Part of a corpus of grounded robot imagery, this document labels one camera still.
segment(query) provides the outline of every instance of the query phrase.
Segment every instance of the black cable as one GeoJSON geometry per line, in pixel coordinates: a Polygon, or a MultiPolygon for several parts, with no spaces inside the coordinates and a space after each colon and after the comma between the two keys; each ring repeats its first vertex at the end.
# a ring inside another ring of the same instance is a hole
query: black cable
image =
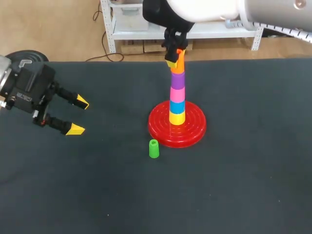
{"type": "Polygon", "coordinates": [[[98,57],[94,57],[94,58],[89,58],[89,59],[87,59],[85,62],[88,62],[88,61],[91,61],[91,60],[94,60],[94,59],[104,58],[104,57],[107,57],[107,59],[108,59],[110,62],[121,62],[121,61],[123,61],[123,59],[125,58],[125,56],[124,56],[123,54],[121,54],[121,53],[111,53],[111,54],[108,54],[108,53],[106,52],[106,49],[105,49],[105,46],[104,46],[104,37],[105,37],[105,34],[106,34],[106,31],[103,33],[103,36],[102,36],[102,46],[103,46],[105,55],[103,55],[103,56],[98,56],[98,57]],[[122,58],[121,58],[120,60],[111,60],[111,59],[109,58],[110,55],[121,55],[122,58]]]}
{"type": "Polygon", "coordinates": [[[95,11],[95,13],[93,14],[93,21],[97,21],[99,13],[103,13],[102,11],[100,11],[99,7],[101,6],[101,2],[98,3],[97,6],[97,11],[95,11]]]}

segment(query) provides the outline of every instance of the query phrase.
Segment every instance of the red toy base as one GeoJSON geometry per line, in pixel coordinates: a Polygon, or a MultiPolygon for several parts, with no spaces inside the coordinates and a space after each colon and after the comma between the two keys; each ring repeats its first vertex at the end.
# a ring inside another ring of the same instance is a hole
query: red toy base
{"type": "Polygon", "coordinates": [[[169,122],[169,101],[157,105],[150,113],[148,130],[151,136],[172,148],[189,147],[199,142],[205,135],[206,118],[195,104],[185,102],[185,122],[173,125],[169,122]]]}

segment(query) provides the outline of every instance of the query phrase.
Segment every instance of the small green cylinder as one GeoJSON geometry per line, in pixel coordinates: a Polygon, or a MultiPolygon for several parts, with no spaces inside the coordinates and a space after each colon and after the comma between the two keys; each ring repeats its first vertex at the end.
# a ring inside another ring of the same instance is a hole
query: small green cylinder
{"type": "Polygon", "coordinates": [[[150,157],[158,158],[159,157],[159,145],[157,140],[150,141],[150,157]]]}

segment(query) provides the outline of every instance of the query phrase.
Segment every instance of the purple ring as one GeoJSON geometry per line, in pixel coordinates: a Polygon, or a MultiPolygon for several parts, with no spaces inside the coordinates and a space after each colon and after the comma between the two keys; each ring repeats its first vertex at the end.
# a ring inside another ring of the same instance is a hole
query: purple ring
{"type": "Polygon", "coordinates": [[[185,73],[175,74],[171,73],[171,87],[173,89],[183,89],[185,87],[185,73]]]}

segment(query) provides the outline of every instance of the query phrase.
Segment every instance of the beige floor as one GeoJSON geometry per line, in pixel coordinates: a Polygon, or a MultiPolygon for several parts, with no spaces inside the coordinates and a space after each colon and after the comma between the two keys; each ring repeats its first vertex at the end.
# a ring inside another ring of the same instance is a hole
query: beige floor
{"type": "MultiPolygon", "coordinates": [[[[32,49],[52,61],[84,61],[103,55],[102,15],[92,16],[99,0],[1,0],[0,54],[32,49]]],[[[186,60],[268,59],[312,56],[312,45],[292,38],[263,39],[251,51],[250,39],[208,39],[194,43],[186,60]]],[[[162,61],[163,56],[127,56],[125,61],[162,61]]]]}

